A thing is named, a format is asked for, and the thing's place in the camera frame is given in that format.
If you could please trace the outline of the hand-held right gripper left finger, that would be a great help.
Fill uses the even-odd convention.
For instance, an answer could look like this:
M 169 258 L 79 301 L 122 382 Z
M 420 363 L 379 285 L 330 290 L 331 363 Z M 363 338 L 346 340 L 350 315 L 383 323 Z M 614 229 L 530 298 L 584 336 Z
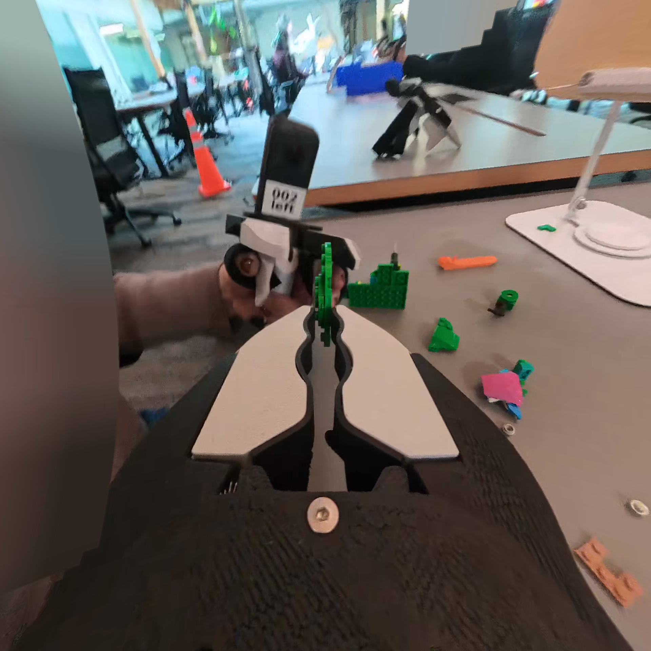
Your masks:
M 191 449 L 195 460 L 249 460 L 307 414 L 307 382 L 296 356 L 311 308 L 267 325 L 238 350 Z

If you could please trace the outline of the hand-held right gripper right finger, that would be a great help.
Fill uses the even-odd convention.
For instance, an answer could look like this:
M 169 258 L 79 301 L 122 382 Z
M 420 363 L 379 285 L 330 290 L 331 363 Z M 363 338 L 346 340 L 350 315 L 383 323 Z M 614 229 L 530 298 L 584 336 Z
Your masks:
M 337 307 L 344 372 L 342 409 L 347 424 L 395 458 L 451 460 L 460 452 L 408 349 L 347 306 Z

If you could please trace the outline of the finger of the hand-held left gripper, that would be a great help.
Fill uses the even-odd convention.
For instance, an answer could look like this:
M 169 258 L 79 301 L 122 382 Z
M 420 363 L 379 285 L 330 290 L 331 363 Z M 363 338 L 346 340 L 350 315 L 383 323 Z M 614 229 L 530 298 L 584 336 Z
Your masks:
M 239 239 L 259 254 L 294 257 L 304 248 L 305 235 L 319 231 L 319 226 L 300 221 L 242 221 Z
M 344 270 L 357 270 L 361 264 L 357 245 L 349 238 L 331 238 L 331 258 L 334 265 Z

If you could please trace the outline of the green lego plate assembly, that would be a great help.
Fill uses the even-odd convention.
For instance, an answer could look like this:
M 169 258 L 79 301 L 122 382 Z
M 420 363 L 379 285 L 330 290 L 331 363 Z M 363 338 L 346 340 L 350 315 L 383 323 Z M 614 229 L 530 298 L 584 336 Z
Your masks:
M 331 345 L 333 310 L 333 251 L 331 242 L 321 245 L 320 271 L 314 280 L 314 321 L 320 329 L 319 339 L 324 347 Z

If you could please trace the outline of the person's left forearm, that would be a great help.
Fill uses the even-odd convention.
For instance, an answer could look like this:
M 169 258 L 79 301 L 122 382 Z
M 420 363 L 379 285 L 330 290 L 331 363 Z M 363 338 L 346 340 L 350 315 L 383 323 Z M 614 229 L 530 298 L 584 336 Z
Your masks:
M 222 266 L 114 273 L 120 366 L 131 365 L 143 351 L 170 341 L 231 338 L 242 319 L 223 297 Z

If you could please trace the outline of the green lego brick build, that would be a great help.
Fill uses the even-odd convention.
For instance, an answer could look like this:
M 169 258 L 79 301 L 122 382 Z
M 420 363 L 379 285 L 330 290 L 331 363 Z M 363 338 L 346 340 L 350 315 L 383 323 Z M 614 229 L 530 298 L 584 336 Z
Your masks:
M 367 282 L 349 282 L 347 298 L 350 307 L 404 310 L 408 297 L 410 273 L 400 264 L 397 251 L 388 263 L 379 264 Z

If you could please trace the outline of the green slope lego piece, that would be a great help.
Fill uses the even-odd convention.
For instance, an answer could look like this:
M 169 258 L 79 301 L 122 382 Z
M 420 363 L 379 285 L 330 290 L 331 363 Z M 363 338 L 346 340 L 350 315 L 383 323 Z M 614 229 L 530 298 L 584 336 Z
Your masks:
M 439 318 L 428 345 L 429 352 L 455 352 L 460 344 L 460 337 L 453 325 L 444 317 Z

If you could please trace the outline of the pink teal lego animal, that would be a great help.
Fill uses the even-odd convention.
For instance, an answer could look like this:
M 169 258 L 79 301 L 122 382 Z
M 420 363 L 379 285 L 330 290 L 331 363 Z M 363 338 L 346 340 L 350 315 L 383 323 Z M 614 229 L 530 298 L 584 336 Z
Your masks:
M 522 404 L 528 394 L 526 387 L 534 366 L 520 359 L 513 369 L 503 369 L 499 372 L 484 374 L 480 384 L 484 397 L 489 403 L 500 403 L 515 419 L 522 419 Z

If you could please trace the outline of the tan lego plate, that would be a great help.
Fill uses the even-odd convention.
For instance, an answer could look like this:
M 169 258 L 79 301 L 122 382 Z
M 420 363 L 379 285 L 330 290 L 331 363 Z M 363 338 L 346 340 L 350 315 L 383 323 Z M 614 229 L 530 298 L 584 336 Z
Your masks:
M 644 594 L 634 576 L 627 572 L 615 573 L 610 569 L 606 563 L 608 550 L 596 538 L 591 538 L 573 551 L 619 606 L 631 607 Z

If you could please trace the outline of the person's left hand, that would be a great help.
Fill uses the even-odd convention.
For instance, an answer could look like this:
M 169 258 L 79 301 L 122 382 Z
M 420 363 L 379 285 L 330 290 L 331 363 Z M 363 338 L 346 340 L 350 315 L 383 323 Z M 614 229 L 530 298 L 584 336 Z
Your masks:
M 311 306 L 314 303 L 313 283 L 308 287 L 298 270 L 292 279 L 290 295 L 286 296 L 273 290 L 261 306 L 255 303 L 255 289 L 247 289 L 235 282 L 224 264 L 219 266 L 218 280 L 226 315 L 233 326 L 252 321 L 270 325 L 299 307 Z

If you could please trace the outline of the orange traffic cone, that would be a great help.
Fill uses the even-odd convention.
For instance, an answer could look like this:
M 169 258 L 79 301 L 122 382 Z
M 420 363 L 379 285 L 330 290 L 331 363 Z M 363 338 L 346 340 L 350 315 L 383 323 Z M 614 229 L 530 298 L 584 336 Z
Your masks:
M 203 199 L 212 199 L 232 189 L 219 172 L 216 161 L 202 136 L 190 108 L 183 109 L 183 116 L 189 129 L 194 158 L 199 172 L 198 192 Z

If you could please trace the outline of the grey table wooden edge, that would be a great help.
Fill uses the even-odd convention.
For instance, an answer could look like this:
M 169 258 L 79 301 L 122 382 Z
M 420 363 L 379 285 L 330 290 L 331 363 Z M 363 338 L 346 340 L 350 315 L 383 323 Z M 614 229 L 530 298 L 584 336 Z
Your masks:
M 495 94 L 431 85 L 433 96 L 461 94 L 466 105 L 541 130 L 535 137 L 445 104 L 461 139 L 431 151 L 426 135 L 409 139 L 403 156 L 378 159 L 372 146 L 399 112 L 387 93 L 348 98 L 335 89 L 306 86 L 290 117 L 311 126 L 320 148 L 307 192 L 307 206 L 337 206 L 421 195 L 456 193 L 581 176 L 605 119 L 542 107 Z

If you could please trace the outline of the black office chair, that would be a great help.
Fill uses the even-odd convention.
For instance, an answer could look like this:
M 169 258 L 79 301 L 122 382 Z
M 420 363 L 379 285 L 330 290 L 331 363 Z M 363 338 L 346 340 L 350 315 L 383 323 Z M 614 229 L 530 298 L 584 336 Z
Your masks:
M 168 210 L 130 210 L 125 206 L 119 196 L 142 183 L 144 166 L 127 138 L 105 74 L 101 69 L 68 67 L 63 67 L 62 73 L 83 134 L 97 196 L 107 210 L 107 216 L 103 218 L 105 232 L 113 234 L 115 226 L 125 222 L 142 248 L 150 248 L 151 240 L 138 229 L 134 217 L 149 217 L 152 221 L 160 216 L 168 217 L 174 226 L 181 225 L 181 219 Z

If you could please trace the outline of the long dark strip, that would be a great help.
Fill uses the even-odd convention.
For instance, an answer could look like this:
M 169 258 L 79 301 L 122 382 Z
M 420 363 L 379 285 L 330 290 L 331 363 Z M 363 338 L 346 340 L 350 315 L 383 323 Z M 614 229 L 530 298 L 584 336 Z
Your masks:
M 517 131 L 523 132 L 523 133 L 528 134 L 528 135 L 532 135 L 532 136 L 535 136 L 535 137 L 545 137 L 547 135 L 547 133 L 545 133 L 545 132 L 543 132 L 541 130 L 538 130 L 536 128 L 525 126 L 525 125 L 522 125 L 522 124 L 518 124 L 516 122 L 512 122 L 512 121 L 506 120 L 504 118 L 500 118 L 500 117 L 490 115 L 488 113 L 484 113 L 482 111 L 479 111 L 479 110 L 475 109 L 474 107 L 466 105 L 463 102 L 461 102 L 461 103 L 447 103 L 447 105 L 451 106 L 451 107 L 455 107 L 457 110 L 462 111 L 464 113 L 467 113 L 468 115 L 472 115 L 472 116 L 476 116 L 476 117 L 482 117 L 482 118 L 485 118 L 487 120 L 491 120 L 492 122 L 494 122 L 496 124 L 500 124 L 502 126 L 510 127 L 512 129 L 515 129 Z

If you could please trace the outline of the white stand wooden board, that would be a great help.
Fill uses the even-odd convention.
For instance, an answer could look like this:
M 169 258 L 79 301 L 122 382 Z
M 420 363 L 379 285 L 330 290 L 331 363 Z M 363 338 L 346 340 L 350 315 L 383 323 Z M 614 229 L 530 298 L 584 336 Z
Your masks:
M 650 102 L 650 2 L 561 1 L 534 72 L 551 95 L 612 104 L 569 203 L 513 214 L 505 223 L 610 295 L 649 308 L 650 219 L 587 193 L 623 104 Z M 537 231 L 541 224 L 557 231 Z

